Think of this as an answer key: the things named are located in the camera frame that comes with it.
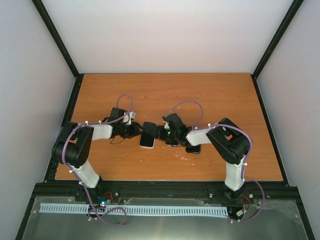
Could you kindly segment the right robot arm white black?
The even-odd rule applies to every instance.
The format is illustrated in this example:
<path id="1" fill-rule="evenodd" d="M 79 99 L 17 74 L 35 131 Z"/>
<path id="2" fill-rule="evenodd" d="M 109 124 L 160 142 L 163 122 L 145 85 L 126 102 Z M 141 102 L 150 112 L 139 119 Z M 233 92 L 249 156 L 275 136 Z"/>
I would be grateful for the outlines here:
<path id="1" fill-rule="evenodd" d="M 204 127 L 186 126 L 176 113 L 164 116 L 163 121 L 163 126 L 156 126 L 151 131 L 155 139 L 185 147 L 186 151 L 195 154 L 201 152 L 202 145 L 213 145 L 226 162 L 224 197 L 235 202 L 244 190 L 245 167 L 253 149 L 251 137 L 229 118 Z"/>

